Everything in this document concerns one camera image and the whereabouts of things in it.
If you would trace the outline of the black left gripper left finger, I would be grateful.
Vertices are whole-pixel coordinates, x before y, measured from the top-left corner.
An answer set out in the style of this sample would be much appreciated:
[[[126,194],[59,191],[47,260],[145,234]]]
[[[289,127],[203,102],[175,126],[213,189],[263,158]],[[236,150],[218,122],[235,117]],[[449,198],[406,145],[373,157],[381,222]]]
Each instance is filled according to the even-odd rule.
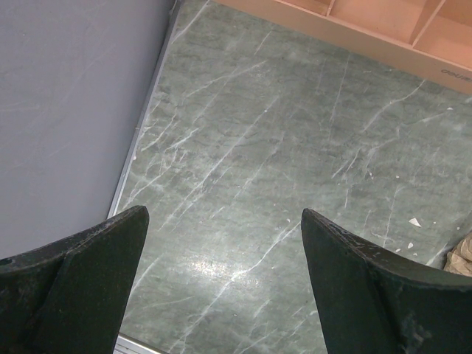
[[[133,206],[1,260],[1,352],[112,353],[148,224]]]

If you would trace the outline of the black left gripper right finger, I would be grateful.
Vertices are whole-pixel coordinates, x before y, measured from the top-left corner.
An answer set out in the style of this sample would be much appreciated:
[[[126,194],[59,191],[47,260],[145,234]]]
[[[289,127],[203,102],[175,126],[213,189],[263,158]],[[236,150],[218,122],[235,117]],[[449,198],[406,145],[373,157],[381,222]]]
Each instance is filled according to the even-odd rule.
[[[401,257],[312,209],[301,231],[329,353],[471,352],[471,278]]]

